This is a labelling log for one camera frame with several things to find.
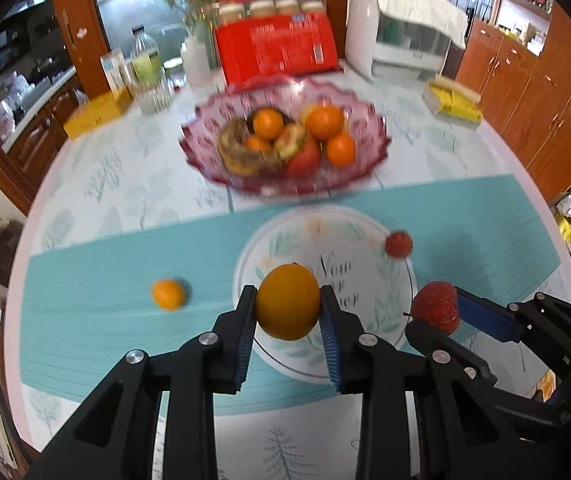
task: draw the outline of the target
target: pink glass bowl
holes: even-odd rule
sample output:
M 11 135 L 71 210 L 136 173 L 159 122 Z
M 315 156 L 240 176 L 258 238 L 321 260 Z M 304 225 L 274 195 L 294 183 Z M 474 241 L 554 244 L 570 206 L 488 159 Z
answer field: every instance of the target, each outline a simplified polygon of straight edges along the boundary
M 334 168 L 324 158 L 319 170 L 308 178 L 285 178 L 278 175 L 241 177 L 230 173 L 217 150 L 217 134 L 229 121 L 247 116 L 252 110 L 275 107 L 296 119 L 303 106 L 310 103 L 340 107 L 349 122 L 349 132 L 357 144 L 357 160 L 347 168 Z M 360 101 L 349 90 L 311 79 L 287 80 L 262 88 L 217 94 L 208 104 L 197 107 L 196 119 L 183 127 L 180 142 L 187 161 L 204 177 L 233 189 L 263 196 L 308 194 L 347 186 L 372 173 L 387 157 L 385 119 L 374 105 Z

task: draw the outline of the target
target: white cloth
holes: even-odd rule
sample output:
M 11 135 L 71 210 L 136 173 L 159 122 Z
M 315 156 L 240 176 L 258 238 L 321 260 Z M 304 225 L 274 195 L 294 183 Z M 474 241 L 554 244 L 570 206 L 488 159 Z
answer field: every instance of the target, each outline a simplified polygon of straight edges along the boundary
M 468 17 L 448 0 L 378 0 L 379 10 L 400 22 L 418 23 L 448 36 L 465 48 Z

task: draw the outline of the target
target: dining table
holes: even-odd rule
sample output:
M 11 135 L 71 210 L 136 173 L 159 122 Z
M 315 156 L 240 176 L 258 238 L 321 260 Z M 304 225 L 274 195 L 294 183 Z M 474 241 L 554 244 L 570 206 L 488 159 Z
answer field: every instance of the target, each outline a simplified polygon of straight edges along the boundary
M 28 444 L 43 450 L 127 351 L 178 349 L 283 263 L 309 259 L 364 329 L 409 352 L 406 315 L 428 282 L 504 306 L 537 291 L 571 303 L 571 259 L 549 206 L 486 121 L 433 115 L 417 80 L 369 81 L 347 64 L 309 77 L 373 105 L 390 139 L 387 158 L 340 189 L 262 196 L 188 164 L 182 125 L 224 91 L 219 73 L 182 89 L 167 110 L 143 115 L 133 105 L 63 146 L 28 215 L 5 310 L 9 403 Z M 407 231 L 414 248 L 391 263 L 381 247 L 392 230 Z M 150 293 L 166 278 L 188 284 L 174 312 Z M 315 331 L 282 342 L 257 327 L 242 390 L 214 399 L 220 478 L 354 478 L 361 396 L 337 394 Z M 463 322 L 452 337 L 509 392 L 531 396 L 548 370 L 523 344 Z

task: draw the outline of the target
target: red box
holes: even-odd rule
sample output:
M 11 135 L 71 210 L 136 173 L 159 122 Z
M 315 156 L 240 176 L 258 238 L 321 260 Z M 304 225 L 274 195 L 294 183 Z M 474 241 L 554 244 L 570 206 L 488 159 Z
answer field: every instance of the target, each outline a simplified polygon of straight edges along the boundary
M 325 14 L 246 18 L 215 31 L 228 85 L 256 76 L 304 75 L 339 68 L 337 47 Z

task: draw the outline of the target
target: yellow box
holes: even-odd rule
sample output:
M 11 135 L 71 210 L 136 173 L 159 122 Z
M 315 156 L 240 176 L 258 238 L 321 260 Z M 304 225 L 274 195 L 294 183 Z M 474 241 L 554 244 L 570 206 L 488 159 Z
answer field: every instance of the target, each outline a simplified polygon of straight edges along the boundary
M 80 106 L 65 123 L 65 132 L 70 139 L 76 139 L 95 128 L 118 119 L 132 103 L 127 88 L 118 92 L 107 92 Z

